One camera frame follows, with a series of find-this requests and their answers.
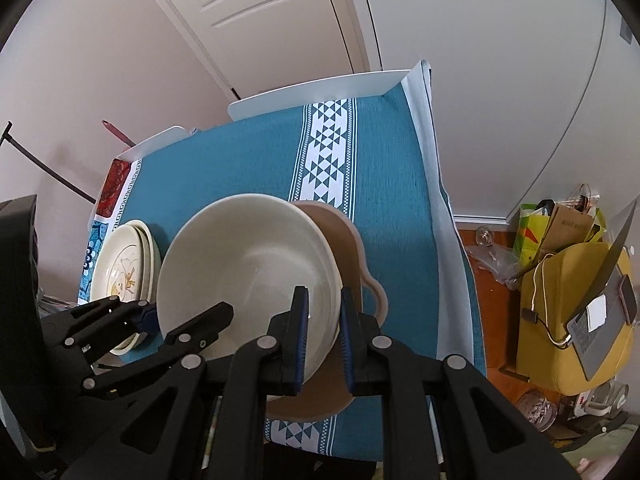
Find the blue tablecloth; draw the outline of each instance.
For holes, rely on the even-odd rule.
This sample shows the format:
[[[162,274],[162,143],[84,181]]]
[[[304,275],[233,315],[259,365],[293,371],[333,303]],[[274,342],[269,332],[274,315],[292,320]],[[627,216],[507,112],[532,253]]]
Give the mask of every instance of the blue tablecloth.
[[[225,124],[146,156],[127,175],[116,221],[94,221],[92,257],[104,231],[131,219],[148,224],[164,256],[187,220],[222,197],[321,200],[360,231],[369,270],[389,299],[383,332],[426,356],[462,354],[485,371],[473,276],[440,181],[426,62],[383,96]],[[86,291],[92,270],[84,271]],[[372,299],[364,303],[372,312]],[[140,358],[159,343],[150,340],[127,357]],[[321,454],[382,460],[380,400],[355,399],[313,424],[268,420],[265,436]]]

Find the metal screw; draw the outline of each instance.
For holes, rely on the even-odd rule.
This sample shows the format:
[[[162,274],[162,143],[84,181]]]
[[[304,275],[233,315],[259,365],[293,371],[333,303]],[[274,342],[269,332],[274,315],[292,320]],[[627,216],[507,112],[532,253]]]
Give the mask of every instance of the metal screw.
[[[202,362],[202,357],[196,354],[185,355],[180,361],[182,368],[187,368],[187,370],[193,370],[197,368]]]
[[[391,339],[386,335],[377,335],[371,340],[371,344],[376,348],[385,349],[391,346]]]
[[[268,349],[276,346],[278,340],[272,335],[263,335],[262,337],[258,338],[257,343],[260,348]]]
[[[447,358],[447,365],[454,370],[462,370],[466,366],[466,359],[462,355],[451,355]]]

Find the orange wooden floor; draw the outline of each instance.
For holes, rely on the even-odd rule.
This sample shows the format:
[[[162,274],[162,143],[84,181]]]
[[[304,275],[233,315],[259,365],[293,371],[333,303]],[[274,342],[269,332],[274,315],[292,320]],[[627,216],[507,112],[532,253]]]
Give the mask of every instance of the orange wooden floor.
[[[475,231],[461,230],[460,235],[466,246],[476,244]],[[513,237],[514,233],[497,232],[494,239],[500,245],[511,247]],[[498,368],[505,365],[514,368],[518,347],[520,293],[496,282],[488,270],[480,269],[477,261],[472,258],[470,260],[478,290],[487,376],[507,399],[516,403],[522,394],[535,386],[500,373]],[[551,390],[543,390],[543,393],[552,402],[558,402],[561,397]]]

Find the plastic bag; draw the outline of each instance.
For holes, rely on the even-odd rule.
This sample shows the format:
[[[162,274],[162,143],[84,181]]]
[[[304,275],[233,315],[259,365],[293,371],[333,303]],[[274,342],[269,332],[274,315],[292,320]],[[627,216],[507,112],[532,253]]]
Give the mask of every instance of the plastic bag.
[[[490,270],[498,283],[506,283],[508,286],[511,278],[520,271],[519,258],[502,245],[467,246],[465,251],[466,254],[478,260],[483,269]]]

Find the yellow chair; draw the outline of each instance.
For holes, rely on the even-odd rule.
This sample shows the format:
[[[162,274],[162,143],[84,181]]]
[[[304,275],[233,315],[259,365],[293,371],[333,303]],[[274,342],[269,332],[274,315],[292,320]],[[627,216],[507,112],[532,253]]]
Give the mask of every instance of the yellow chair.
[[[576,244],[545,260],[547,324],[556,341],[567,336],[565,324],[589,288],[608,250],[606,243]],[[623,274],[630,275],[631,265],[625,251],[620,255],[618,266]],[[534,309],[544,321],[540,268],[541,266],[536,275]],[[531,308],[533,279],[533,270],[522,279],[521,308]],[[626,364],[633,339],[632,327],[623,326],[596,375],[591,381],[587,381],[573,345],[564,350],[559,349],[549,341],[542,323],[533,324],[520,319],[516,373],[543,388],[566,396],[577,395],[612,378]]]

